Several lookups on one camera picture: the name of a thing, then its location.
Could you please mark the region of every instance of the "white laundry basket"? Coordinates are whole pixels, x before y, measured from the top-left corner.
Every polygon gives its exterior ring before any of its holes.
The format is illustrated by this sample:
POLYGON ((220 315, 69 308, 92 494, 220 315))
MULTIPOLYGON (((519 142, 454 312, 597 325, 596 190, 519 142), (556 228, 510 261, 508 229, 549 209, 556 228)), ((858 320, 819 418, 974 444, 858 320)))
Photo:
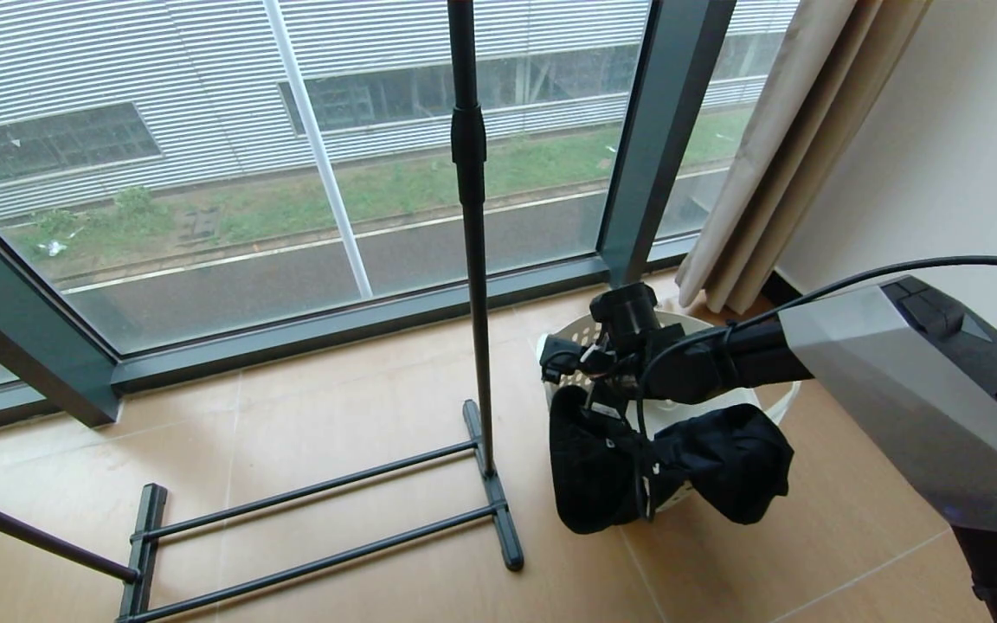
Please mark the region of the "white laundry basket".
MULTIPOLYGON (((681 314, 672 314, 668 311, 656 311, 657 319, 664 326, 669 326, 669 324, 682 324, 684 327, 685 334, 692 334, 696 331, 707 330, 713 326, 713 324, 705 323, 703 320, 697 318, 692 318, 690 316, 684 316, 681 314)), ((573 340, 573 342, 578 342, 582 346, 589 346, 596 339, 598 339, 599 326, 590 315, 582 316, 575 320, 575 322, 567 324, 560 331, 554 332, 553 335, 573 340)), ((545 337, 542 336, 541 340, 537 343, 537 359, 541 359, 541 351, 545 344, 545 337)), ((582 386, 587 391, 590 391, 590 385, 592 385, 592 380, 587 378, 582 372, 576 372, 574 375, 564 377, 561 385, 556 385, 553 382, 544 383, 545 386, 545 400, 551 406, 553 401, 553 395, 556 393, 559 387, 564 385, 579 385, 582 386)), ((795 396, 799 394, 799 387, 802 383, 793 382, 791 383, 791 389, 788 390, 782 398, 776 400, 775 405, 768 407, 764 411, 769 418, 776 425, 779 425, 780 421, 783 419, 783 415, 787 414, 788 408, 791 407, 791 402, 794 400, 795 396)), ((715 409, 721 409, 731 405, 740 405, 740 403, 747 402, 750 405, 756 405, 760 408, 760 400, 756 399, 756 392, 751 389, 732 389, 727 391, 727 393, 718 395, 717 398, 712 398, 706 402, 701 402, 699 405, 681 405, 681 403, 672 402, 672 400, 645 400, 645 425, 648 432, 649 438, 651 439, 654 434, 659 433, 660 430, 667 428, 668 426, 676 423, 678 421, 687 421, 687 419, 698 417, 698 415, 709 413, 709 411, 715 409)), ((629 425, 633 427, 634 430, 637 429, 637 407, 634 402, 629 402, 629 408, 626 411, 626 418, 629 420, 629 425)), ((680 486, 679 490, 675 494, 657 509, 660 512, 664 509, 670 508, 670 506, 675 505, 679 500, 684 499, 689 496, 689 494, 695 490, 690 482, 680 486)))

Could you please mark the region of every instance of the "white pole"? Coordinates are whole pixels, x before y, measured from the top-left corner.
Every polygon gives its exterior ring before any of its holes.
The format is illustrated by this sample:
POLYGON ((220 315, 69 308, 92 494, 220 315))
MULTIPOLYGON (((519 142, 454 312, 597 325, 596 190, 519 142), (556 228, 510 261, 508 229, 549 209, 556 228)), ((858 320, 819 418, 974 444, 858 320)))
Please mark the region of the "white pole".
POLYGON ((337 188, 337 178, 333 176, 333 167, 329 163, 329 154, 325 152, 325 143, 321 141, 318 120, 313 117, 310 94, 306 92, 306 86, 302 83, 302 74, 298 70, 298 59, 294 58, 294 48, 290 44, 290 35, 287 33, 287 24, 284 23, 284 13, 280 8, 280 0, 264 0, 264 9, 268 12, 268 22, 272 24, 272 35, 276 38, 276 48, 280 49, 280 58, 284 61, 287 82, 290 83, 292 95, 294 95, 294 106, 298 109, 298 115, 302 119, 302 129, 306 130, 306 138, 310 142, 313 162, 318 166, 321 185, 325 186, 325 194, 329 197, 329 208, 333 210, 333 221, 337 222, 337 231, 340 232, 341 241, 344 242, 344 253, 349 256, 352 276, 357 281, 360 296, 364 299, 371 299, 371 284, 368 283, 368 273, 364 271, 363 260, 360 259, 360 247, 357 247, 356 236, 352 235, 352 224, 349 223, 348 213, 344 212, 344 199, 341 198, 341 189, 337 188))

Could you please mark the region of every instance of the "green lawn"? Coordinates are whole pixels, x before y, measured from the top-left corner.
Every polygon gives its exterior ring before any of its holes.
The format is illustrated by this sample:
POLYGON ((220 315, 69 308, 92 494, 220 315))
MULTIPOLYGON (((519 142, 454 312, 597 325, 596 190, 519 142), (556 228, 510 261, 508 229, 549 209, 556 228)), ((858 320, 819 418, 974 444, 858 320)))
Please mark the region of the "green lawn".
MULTIPOLYGON (((684 167, 732 157, 751 114, 737 109, 700 115, 691 135, 684 167)), ((495 141, 487 153, 487 197, 605 180, 613 169, 619 125, 533 138, 495 141)), ((447 154, 407 157, 372 165, 337 167, 344 205, 353 223, 454 206, 456 178, 447 154)), ((332 215, 317 174, 150 197, 146 189, 123 189, 113 205, 83 213, 50 210, 7 236, 50 276, 118 266, 178 253, 177 216, 193 209, 221 210, 214 244, 248 243, 264 238, 329 228, 332 215), (76 232, 75 237, 68 236, 76 232), (36 244, 66 241, 67 251, 48 257, 36 244)))

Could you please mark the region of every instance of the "laundry basket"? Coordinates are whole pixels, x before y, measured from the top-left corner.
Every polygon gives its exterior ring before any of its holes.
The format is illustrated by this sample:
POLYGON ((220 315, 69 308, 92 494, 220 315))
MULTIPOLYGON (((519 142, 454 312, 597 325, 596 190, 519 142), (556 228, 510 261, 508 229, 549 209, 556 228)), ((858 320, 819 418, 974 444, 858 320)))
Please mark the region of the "laundry basket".
MULTIPOLYGON (((668 311, 656 311, 657 319, 660 320, 662 326, 669 326, 669 324, 682 324, 684 327, 685 334, 692 334, 696 331, 707 330, 713 326, 713 324, 705 323, 703 320, 697 318, 692 318, 690 316, 685 316, 682 314, 672 314, 668 311)), ((598 332, 601 330, 598 323, 596 323, 589 314, 574 320, 567 324, 560 331, 555 331, 553 335, 573 340, 573 342, 578 342, 582 346, 589 346, 596 339, 598 339, 598 332)), ((541 336, 541 340, 537 343, 537 360, 541 359, 541 352, 545 344, 545 337, 541 336)), ((559 387, 564 385, 579 385, 582 386, 587 391, 590 391, 590 385, 592 385, 592 380, 587 378, 582 372, 576 372, 574 375, 568 375, 564 377, 561 385, 556 385, 553 382, 544 383, 545 386, 545 400, 551 406, 553 401, 553 395, 559 389, 559 387)), ((782 398, 776 400, 775 405, 768 407, 764 411, 769 418, 776 425, 779 425, 780 421, 783 419, 783 415, 787 414, 788 408, 791 406, 791 402, 794 401, 796 395, 799 394, 799 382, 791 383, 791 389, 788 390, 782 398)), ((701 402, 699 405, 682 405, 679 402, 672 402, 672 400, 645 400, 645 423, 646 430, 648 431, 649 438, 651 439, 658 431, 676 423, 678 421, 685 421, 685 419, 695 418, 698 415, 709 413, 709 411, 715 409, 721 409, 731 405, 740 405, 740 403, 747 402, 751 405, 756 405, 760 408, 760 400, 756 399, 756 392, 751 389, 737 388, 727 391, 727 393, 718 395, 716 398, 711 398, 706 402, 701 402)), ((629 402, 629 407, 626 411, 626 418, 629 420, 629 425, 633 427, 634 430, 637 429, 637 407, 636 403, 633 401, 629 402)), ((679 490, 675 494, 657 509, 660 512, 664 509, 670 508, 679 502, 679 500, 684 499, 689 496, 689 494, 695 490, 690 482, 685 482, 684 485, 680 486, 679 490)))

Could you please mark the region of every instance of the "asphalt road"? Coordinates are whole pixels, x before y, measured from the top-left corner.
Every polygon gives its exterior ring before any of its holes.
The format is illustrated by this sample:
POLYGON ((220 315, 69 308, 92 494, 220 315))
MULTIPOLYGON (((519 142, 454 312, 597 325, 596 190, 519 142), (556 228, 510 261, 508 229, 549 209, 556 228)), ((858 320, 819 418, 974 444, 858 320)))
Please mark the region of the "asphalt road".
MULTIPOLYGON (((703 215, 689 198, 712 178, 677 182, 661 230, 676 232, 703 215)), ((488 213, 488 272, 594 248, 604 201, 605 193, 598 193, 488 213)), ((460 220, 373 232, 359 237, 357 244, 376 296, 466 276, 460 220)), ((359 292, 344 246, 335 241, 112 281, 71 292, 67 299, 119 350, 132 351, 350 303, 359 299, 359 292)))

